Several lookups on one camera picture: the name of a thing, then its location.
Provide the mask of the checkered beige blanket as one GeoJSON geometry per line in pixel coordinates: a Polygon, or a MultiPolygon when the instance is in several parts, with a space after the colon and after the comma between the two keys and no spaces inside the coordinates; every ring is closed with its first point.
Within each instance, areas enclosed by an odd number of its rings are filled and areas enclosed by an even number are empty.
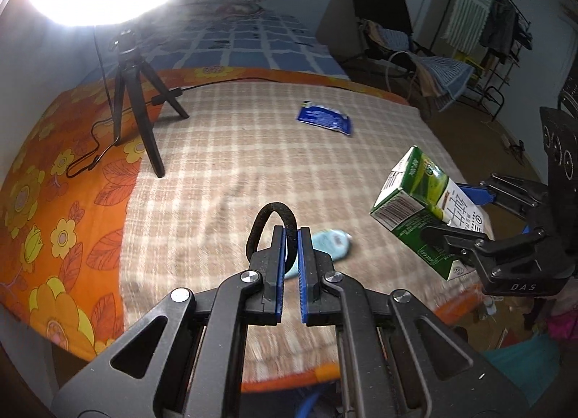
{"type": "Polygon", "coordinates": [[[161,114],[158,178],[143,162],[128,200],[120,293],[131,326],[172,289],[202,292],[246,269],[261,207],[282,202],[312,231],[352,236],[341,269],[379,292],[406,289],[447,323],[482,302],[478,277],[447,281],[369,214],[393,166],[420,147],[452,179],[461,172],[407,105],[338,88],[231,82],[187,91],[189,118],[161,114]],[[300,123],[304,101],[351,118],[353,135],[300,123]]]}

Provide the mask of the black tripod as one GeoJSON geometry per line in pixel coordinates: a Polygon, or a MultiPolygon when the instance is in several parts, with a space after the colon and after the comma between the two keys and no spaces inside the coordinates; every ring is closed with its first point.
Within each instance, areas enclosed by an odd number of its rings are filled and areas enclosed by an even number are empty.
{"type": "Polygon", "coordinates": [[[156,104],[168,102],[181,119],[188,119],[189,114],[178,102],[182,94],[180,88],[170,90],[154,68],[144,59],[138,48],[135,33],[124,29],[115,40],[117,48],[117,71],[115,77],[114,102],[111,106],[113,119],[114,145],[121,141],[122,108],[124,95],[128,96],[130,108],[135,118],[139,135],[145,147],[153,171],[158,178],[165,176],[165,165],[153,133],[153,125],[147,112],[141,78],[144,77],[158,92],[156,104]]]}

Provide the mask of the teal trousers leg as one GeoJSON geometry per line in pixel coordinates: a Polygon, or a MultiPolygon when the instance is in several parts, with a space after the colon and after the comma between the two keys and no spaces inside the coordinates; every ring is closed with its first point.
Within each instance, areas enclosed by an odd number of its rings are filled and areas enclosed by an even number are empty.
{"type": "Polygon", "coordinates": [[[560,372],[560,347],[547,334],[482,353],[534,405],[560,372]]]}

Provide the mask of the blue plastic trash basket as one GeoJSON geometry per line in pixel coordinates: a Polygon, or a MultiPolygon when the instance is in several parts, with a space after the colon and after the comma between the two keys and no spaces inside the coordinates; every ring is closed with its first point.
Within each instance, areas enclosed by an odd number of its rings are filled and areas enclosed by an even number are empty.
{"type": "Polygon", "coordinates": [[[311,393],[309,393],[298,405],[295,412],[295,417],[309,418],[322,394],[323,389],[314,389],[311,393]]]}

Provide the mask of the black folding chair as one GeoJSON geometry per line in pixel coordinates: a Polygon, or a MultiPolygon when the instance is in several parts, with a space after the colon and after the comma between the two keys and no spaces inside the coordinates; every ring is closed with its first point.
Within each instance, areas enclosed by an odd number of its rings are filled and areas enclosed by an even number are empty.
{"type": "Polygon", "coordinates": [[[415,66],[409,54],[434,53],[413,38],[406,0],[352,0],[361,52],[351,60],[363,58],[390,61],[407,71],[415,66]]]}

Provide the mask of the striped clothes on chair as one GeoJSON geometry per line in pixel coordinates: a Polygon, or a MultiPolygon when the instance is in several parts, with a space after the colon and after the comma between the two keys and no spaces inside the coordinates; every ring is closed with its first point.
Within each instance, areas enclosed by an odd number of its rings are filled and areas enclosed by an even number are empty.
{"type": "Polygon", "coordinates": [[[411,38],[398,30],[386,29],[371,20],[362,20],[361,34],[365,53],[373,59],[386,61],[387,88],[390,88],[389,66],[396,65],[417,81],[421,95],[438,112],[454,104],[464,93],[474,69],[471,65],[446,56],[427,52],[411,38]]]}

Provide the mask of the blue snack wrapper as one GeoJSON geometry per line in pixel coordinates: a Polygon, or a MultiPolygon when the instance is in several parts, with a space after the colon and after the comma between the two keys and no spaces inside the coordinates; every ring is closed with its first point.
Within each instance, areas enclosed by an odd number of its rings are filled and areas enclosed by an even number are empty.
{"type": "Polygon", "coordinates": [[[353,124],[348,115],[315,102],[304,101],[296,120],[324,130],[337,131],[342,135],[353,135],[353,124]]]}

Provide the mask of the blue checkered mattress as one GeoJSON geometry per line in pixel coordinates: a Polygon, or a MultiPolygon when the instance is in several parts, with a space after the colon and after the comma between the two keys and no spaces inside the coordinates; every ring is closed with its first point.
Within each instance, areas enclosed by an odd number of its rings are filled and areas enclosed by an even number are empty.
{"type": "Polygon", "coordinates": [[[219,20],[149,19],[137,33],[143,56],[158,71],[222,66],[349,77],[304,24],[274,11],[219,20]]]}

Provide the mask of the orange floral bed sheet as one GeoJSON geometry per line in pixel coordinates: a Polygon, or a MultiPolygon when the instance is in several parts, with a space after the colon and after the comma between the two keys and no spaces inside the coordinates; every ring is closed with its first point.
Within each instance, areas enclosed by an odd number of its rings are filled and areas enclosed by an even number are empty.
{"type": "MultiPolygon", "coordinates": [[[[410,106],[399,95],[314,74],[208,67],[161,76],[170,87],[183,88],[183,95],[213,84],[273,82],[338,88],[410,106]]],[[[111,143],[113,126],[99,83],[61,93],[26,138],[1,189],[2,305],[84,360],[128,328],[120,293],[121,242],[129,197],[142,163],[149,161],[131,114],[122,118],[121,143],[94,170],[68,178],[66,167],[88,150],[90,138],[111,143]]]]}

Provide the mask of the white hanging towel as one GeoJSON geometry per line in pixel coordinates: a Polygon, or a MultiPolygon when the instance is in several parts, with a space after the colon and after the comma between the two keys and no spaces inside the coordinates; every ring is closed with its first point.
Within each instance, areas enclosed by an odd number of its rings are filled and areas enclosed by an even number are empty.
{"type": "Polygon", "coordinates": [[[485,27],[493,0],[454,0],[442,39],[456,51],[471,53],[485,27]]]}

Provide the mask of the light blue packet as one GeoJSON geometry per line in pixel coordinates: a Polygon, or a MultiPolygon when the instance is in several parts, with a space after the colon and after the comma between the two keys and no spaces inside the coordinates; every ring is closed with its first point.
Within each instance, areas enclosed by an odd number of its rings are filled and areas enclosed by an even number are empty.
{"type": "MultiPolygon", "coordinates": [[[[328,254],[333,262],[345,259],[352,246],[352,236],[341,229],[326,229],[315,232],[311,236],[312,248],[328,254]]],[[[300,250],[301,242],[297,242],[297,255],[288,272],[284,274],[284,279],[289,280],[298,276],[300,270],[300,250]]]]}

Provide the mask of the black clothes rack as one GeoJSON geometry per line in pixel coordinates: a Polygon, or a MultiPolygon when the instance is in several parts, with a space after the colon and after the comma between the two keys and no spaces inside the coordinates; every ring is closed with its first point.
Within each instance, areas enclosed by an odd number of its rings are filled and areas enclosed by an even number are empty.
{"type": "MultiPolygon", "coordinates": [[[[452,1],[454,0],[447,0],[431,43],[436,44],[440,42],[444,47],[450,49],[451,58],[463,61],[473,67],[474,72],[467,83],[466,97],[463,102],[483,111],[489,115],[490,120],[494,122],[497,120],[502,108],[505,107],[505,95],[502,89],[509,85],[510,73],[515,67],[520,65],[519,55],[521,51],[524,51],[526,48],[523,48],[519,42],[515,42],[508,56],[495,55],[489,51],[488,48],[482,47],[478,41],[477,46],[471,53],[456,51],[442,39],[450,17],[450,4],[452,1]]],[[[518,5],[515,4],[514,0],[508,1],[515,6],[519,13],[520,26],[531,34],[530,20],[523,14],[518,5]]]]}

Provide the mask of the green white carton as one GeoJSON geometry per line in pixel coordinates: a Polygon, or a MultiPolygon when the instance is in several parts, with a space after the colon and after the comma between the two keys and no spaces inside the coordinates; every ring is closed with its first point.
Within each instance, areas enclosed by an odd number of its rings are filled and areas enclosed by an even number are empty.
{"type": "Polygon", "coordinates": [[[464,255],[452,255],[440,242],[427,241],[422,229],[448,226],[485,232],[489,228],[481,208],[417,146],[392,168],[370,215],[447,281],[474,268],[464,255]]]}

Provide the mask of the dark hanging jacket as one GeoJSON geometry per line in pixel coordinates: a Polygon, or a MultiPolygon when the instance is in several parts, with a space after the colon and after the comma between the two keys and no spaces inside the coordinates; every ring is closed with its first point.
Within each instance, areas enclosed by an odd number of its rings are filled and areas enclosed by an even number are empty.
{"type": "Polygon", "coordinates": [[[533,37],[520,26],[515,6],[508,0],[494,0],[479,44],[495,55],[508,56],[515,42],[529,51],[533,49],[533,37]]]}

